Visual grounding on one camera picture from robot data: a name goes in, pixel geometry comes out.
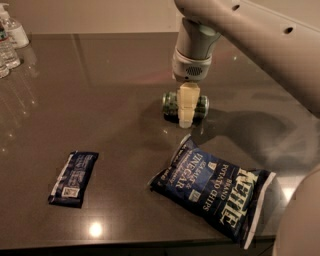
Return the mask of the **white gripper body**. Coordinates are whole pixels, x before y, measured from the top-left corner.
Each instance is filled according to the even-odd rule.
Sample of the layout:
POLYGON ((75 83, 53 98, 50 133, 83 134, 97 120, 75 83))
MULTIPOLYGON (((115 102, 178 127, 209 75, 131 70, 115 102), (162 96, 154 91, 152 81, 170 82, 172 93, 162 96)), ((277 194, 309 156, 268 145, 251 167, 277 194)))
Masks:
POLYGON ((211 66, 212 58, 204 60, 190 59, 175 50, 172 57, 172 74, 178 82, 195 82, 204 80, 211 66))

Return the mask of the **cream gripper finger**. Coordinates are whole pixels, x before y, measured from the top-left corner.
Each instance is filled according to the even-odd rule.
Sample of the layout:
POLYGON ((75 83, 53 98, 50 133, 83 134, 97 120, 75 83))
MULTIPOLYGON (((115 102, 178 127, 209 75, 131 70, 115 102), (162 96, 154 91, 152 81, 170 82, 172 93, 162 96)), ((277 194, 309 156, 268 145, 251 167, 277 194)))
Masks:
POLYGON ((177 90, 178 119, 181 128, 190 128, 200 96, 197 83, 185 82, 177 90))

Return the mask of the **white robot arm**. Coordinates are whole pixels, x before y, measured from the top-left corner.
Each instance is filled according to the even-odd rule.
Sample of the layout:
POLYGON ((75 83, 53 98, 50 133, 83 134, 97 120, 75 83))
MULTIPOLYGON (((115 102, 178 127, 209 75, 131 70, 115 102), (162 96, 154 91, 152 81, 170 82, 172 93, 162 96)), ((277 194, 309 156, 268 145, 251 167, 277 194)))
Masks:
MULTIPOLYGON (((177 81, 200 82, 209 44, 224 36, 314 116, 320 114, 320 30, 251 0, 173 0, 183 15, 172 69, 177 81), (200 75, 187 69, 197 65, 200 75)), ((320 171, 300 182, 280 221, 272 256, 319 256, 320 171)))

